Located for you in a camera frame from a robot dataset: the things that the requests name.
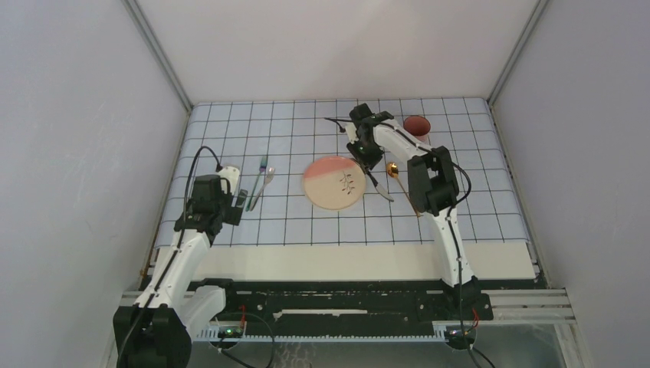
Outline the metal spoon wooden handle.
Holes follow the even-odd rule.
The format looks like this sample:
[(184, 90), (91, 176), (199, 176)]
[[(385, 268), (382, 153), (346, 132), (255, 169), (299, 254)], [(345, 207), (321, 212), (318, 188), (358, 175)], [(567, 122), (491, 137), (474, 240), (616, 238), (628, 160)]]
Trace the metal spoon wooden handle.
[(417, 208), (414, 206), (414, 204), (413, 204), (413, 202), (412, 202), (412, 200), (411, 200), (411, 198), (409, 196), (408, 191), (406, 190), (405, 186), (403, 185), (403, 183), (402, 183), (402, 181), (401, 181), (401, 179), (399, 177), (399, 167), (397, 166), (397, 164), (394, 163), (394, 162), (388, 162), (386, 164), (386, 173), (388, 174), (388, 176), (390, 176), (391, 178), (393, 178), (397, 182), (400, 189), (404, 193), (405, 197), (408, 199), (409, 204), (412, 207), (413, 212), (415, 213), (415, 216), (417, 218), (419, 218), (420, 213), (417, 210)]

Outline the white checked tablecloth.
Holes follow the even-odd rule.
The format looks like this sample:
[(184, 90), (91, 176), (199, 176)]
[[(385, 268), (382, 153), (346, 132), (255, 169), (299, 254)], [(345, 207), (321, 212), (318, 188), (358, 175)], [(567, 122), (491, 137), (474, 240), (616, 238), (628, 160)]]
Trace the white checked tablecloth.
[[(430, 123), (422, 141), (444, 146), (457, 171), (463, 242), (528, 242), (530, 235), (487, 103), (481, 98), (369, 100), (374, 112)], [(214, 243), (374, 245), (430, 242), (432, 232), (406, 197), (405, 163), (383, 154), (366, 172), (340, 131), (355, 100), (211, 102), (189, 118), (155, 244), (171, 243), (185, 191), (196, 176), (232, 166), (238, 225)]]

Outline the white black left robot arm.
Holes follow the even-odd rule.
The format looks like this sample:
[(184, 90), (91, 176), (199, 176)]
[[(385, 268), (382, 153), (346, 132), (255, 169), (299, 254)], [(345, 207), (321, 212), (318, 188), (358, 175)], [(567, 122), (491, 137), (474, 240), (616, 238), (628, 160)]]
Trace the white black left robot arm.
[(188, 182), (162, 265), (136, 301), (113, 315), (118, 367), (185, 367), (208, 322), (238, 313), (240, 300), (222, 287), (199, 287), (189, 299), (185, 293), (223, 225), (241, 220), (242, 210), (233, 204), (240, 176), (238, 168), (226, 166)]

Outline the pink patterned mug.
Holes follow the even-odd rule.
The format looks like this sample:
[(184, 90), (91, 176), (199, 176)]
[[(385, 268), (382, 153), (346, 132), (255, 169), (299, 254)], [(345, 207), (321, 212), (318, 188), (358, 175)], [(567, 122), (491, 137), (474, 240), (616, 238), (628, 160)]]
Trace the pink patterned mug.
[(430, 122), (423, 116), (408, 116), (403, 121), (405, 131), (422, 142), (428, 141), (428, 135), (431, 132)]

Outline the iridescent rainbow fork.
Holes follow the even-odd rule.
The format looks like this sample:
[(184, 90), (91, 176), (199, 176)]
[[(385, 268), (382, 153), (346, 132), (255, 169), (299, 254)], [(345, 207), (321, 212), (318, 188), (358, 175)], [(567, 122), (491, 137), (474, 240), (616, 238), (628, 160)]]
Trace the iridescent rainbow fork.
[(247, 202), (247, 204), (245, 206), (246, 211), (251, 210), (251, 204), (252, 204), (252, 200), (254, 198), (255, 191), (257, 189), (260, 178), (266, 173), (267, 166), (268, 166), (268, 155), (264, 155), (261, 158), (260, 165), (258, 167), (258, 174), (256, 175), (256, 179), (254, 181), (253, 189), (251, 190), (251, 196), (248, 199), (248, 202)]

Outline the cream pink branch plate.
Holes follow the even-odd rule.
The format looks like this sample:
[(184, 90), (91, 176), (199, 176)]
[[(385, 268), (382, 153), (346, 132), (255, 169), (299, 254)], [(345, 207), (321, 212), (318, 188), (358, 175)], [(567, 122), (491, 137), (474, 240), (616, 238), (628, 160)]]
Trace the cream pink branch plate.
[(318, 208), (340, 211), (357, 203), (366, 188), (366, 176), (352, 159), (327, 156), (311, 163), (303, 173), (304, 195)]

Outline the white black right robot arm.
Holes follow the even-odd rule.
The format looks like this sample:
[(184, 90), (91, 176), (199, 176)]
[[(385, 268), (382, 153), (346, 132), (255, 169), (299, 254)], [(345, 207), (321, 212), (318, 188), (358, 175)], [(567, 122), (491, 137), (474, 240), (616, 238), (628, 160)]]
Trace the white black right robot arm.
[(469, 282), (474, 273), (462, 270), (468, 262), (456, 221), (460, 189), (448, 149), (423, 143), (400, 126), (392, 114), (374, 113), (364, 103), (350, 111), (345, 131), (349, 139), (346, 148), (384, 197), (388, 192), (373, 178), (372, 170), (386, 153), (406, 165), (410, 202), (428, 221), (439, 243), (441, 279), (451, 289)]

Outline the silver metal fork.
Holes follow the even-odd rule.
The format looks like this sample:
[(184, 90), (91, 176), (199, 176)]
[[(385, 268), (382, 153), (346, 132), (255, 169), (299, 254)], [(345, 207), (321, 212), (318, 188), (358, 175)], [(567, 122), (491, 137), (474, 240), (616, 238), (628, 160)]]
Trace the silver metal fork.
[(261, 188), (251, 198), (250, 204), (248, 205), (249, 211), (252, 211), (254, 209), (258, 200), (262, 197), (262, 194), (264, 193), (266, 187), (272, 182), (274, 177), (275, 177), (275, 168), (268, 167), (268, 169), (264, 173), (264, 181), (263, 184), (261, 185)]

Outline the metal cutlery piece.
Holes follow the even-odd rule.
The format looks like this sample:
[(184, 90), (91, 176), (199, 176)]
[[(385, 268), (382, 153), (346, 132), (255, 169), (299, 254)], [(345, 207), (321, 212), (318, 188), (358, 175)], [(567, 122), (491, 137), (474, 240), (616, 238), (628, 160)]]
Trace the metal cutlery piece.
[(387, 190), (379, 183), (375, 176), (371, 172), (367, 172), (366, 175), (369, 177), (371, 183), (373, 184), (374, 189), (378, 194), (380, 194), (384, 199), (389, 202), (393, 202), (394, 198), (387, 192)]

